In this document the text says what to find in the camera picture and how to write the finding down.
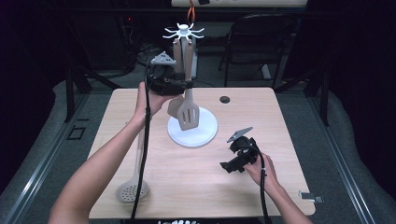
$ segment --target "black chair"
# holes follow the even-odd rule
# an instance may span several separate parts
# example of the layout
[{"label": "black chair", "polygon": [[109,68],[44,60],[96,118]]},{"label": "black chair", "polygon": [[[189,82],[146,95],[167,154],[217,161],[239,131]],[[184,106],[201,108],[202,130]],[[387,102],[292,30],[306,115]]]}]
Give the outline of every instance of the black chair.
[{"label": "black chair", "polygon": [[230,64],[276,64],[272,88],[284,51],[285,40],[295,32],[297,20],[281,14],[250,14],[235,21],[228,33],[224,55],[219,70],[225,61],[224,87],[227,87]]}]

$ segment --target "forearm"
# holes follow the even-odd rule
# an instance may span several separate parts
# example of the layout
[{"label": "forearm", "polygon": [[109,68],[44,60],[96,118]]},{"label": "forearm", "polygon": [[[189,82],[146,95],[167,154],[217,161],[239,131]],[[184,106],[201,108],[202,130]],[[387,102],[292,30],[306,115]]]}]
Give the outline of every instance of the forearm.
[{"label": "forearm", "polygon": [[132,119],[119,133],[86,160],[64,187],[52,214],[79,211],[88,218],[91,208],[117,172],[144,121]]},{"label": "forearm", "polygon": [[287,224],[305,224],[312,223],[311,220],[300,210],[294,203],[289,194],[280,185],[269,193],[269,196],[275,203],[280,215]]}]

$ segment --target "white round base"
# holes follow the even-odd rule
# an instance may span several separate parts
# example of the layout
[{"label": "white round base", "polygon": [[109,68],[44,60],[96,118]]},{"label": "white round base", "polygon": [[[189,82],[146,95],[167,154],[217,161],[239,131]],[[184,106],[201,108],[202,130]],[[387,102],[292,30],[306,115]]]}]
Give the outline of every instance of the white round base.
[{"label": "white round base", "polygon": [[178,120],[171,117],[168,121],[169,136],[183,147],[202,147],[209,143],[218,131],[216,117],[207,109],[199,107],[198,127],[182,131]]}]

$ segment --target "chair backrest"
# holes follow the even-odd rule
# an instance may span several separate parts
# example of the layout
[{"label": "chair backrest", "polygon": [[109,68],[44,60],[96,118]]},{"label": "chair backrest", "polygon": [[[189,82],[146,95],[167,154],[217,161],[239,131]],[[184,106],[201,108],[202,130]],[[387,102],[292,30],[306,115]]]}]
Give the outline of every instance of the chair backrest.
[{"label": "chair backrest", "polygon": [[229,40],[263,41],[278,39],[282,41],[291,34],[297,25],[297,20],[283,14],[250,14],[233,23]]}]

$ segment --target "light wood surface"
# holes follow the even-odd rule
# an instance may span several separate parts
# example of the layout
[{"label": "light wood surface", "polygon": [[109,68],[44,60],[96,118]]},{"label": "light wood surface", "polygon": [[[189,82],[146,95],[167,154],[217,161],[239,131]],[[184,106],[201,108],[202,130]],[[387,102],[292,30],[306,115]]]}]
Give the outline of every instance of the light wood surface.
[{"label": "light wood surface", "polygon": [[[285,121],[272,89],[269,88],[202,88],[193,89],[194,102],[212,112],[219,128],[215,138],[198,148],[177,145],[168,135],[167,103],[151,121],[148,158],[144,180],[148,193],[139,202],[137,218],[182,217],[260,217],[262,216],[259,186],[247,172],[228,174],[219,165],[234,155],[226,141],[235,131],[253,127],[245,134],[253,137],[261,151],[271,155],[279,182],[306,215],[315,206],[298,196],[299,190],[309,192]],[[136,89],[118,89],[109,104],[93,142],[90,156],[132,117]],[[231,102],[219,98],[228,96]],[[93,207],[90,218],[129,218],[133,203],[116,198],[119,185],[134,173],[134,141],[120,169]],[[266,195],[270,216],[279,213]]]},{"label": "light wood surface", "polygon": [[[200,5],[192,0],[195,7],[305,7],[307,0],[211,0]],[[172,7],[189,7],[190,1],[172,0]]]}]

